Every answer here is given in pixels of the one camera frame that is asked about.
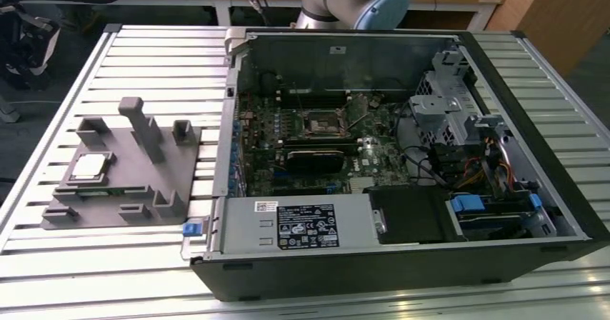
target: red wire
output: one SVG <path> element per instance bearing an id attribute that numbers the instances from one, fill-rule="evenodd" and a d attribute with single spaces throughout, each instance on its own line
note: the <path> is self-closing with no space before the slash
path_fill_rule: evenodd
<path id="1" fill-rule="evenodd" d="M 464 164 L 464 174 L 461 175 L 463 177 L 465 177 L 465 174 L 468 173 L 468 165 L 471 162 L 473 161 L 477 161 L 479 158 L 469 158 L 467 161 L 465 161 L 465 164 Z"/>

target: floor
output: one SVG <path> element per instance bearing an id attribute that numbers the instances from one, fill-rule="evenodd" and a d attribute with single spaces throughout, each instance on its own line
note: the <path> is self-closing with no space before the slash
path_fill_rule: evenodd
<path id="1" fill-rule="evenodd" d="M 58 19 L 58 11 L 50 6 L 29 6 L 35 16 Z M 121 24 L 212 24 L 209 13 L 198 7 L 109 6 L 98 9 L 106 22 Z M 249 10 L 234 11 L 233 22 L 241 26 L 257 26 L 258 15 Z M 268 15 L 276 26 L 286 26 L 294 18 L 293 9 L 274 9 Z M 0 92 L 21 114 L 15 124 L 0 123 L 0 179 L 15 179 L 27 161 L 41 135 L 52 120 L 72 82 L 78 74 L 88 54 L 98 38 L 101 26 L 93 27 L 86 35 L 61 32 L 53 57 L 47 62 L 52 85 L 42 92 L 15 91 L 0 80 Z M 610 36 L 604 36 L 597 46 L 581 60 L 567 81 L 605 126 L 610 126 Z M 0 203 L 7 195 L 10 184 L 0 182 Z"/>

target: chip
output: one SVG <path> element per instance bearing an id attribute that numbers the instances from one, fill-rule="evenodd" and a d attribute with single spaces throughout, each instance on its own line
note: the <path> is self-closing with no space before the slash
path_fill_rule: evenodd
<path id="1" fill-rule="evenodd" d="M 305 128 L 312 134 L 341 134 L 342 121 L 333 111 L 313 111 L 306 114 Z"/>

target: power supply label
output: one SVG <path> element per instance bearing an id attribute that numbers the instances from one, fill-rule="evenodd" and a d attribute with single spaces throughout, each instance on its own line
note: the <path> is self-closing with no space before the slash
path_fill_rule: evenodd
<path id="1" fill-rule="evenodd" d="M 277 206 L 277 247 L 281 250 L 338 246 L 334 206 Z"/>

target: yellow wire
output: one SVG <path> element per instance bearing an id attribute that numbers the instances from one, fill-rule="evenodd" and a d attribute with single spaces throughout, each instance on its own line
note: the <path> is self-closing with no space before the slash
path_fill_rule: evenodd
<path id="1" fill-rule="evenodd" d="M 461 188 L 463 186 L 468 185 L 469 183 L 472 183 L 473 181 L 476 181 L 476 179 L 483 175 L 483 170 L 480 170 L 469 179 L 467 179 L 465 181 L 461 182 L 461 184 L 456 187 L 456 189 Z"/>

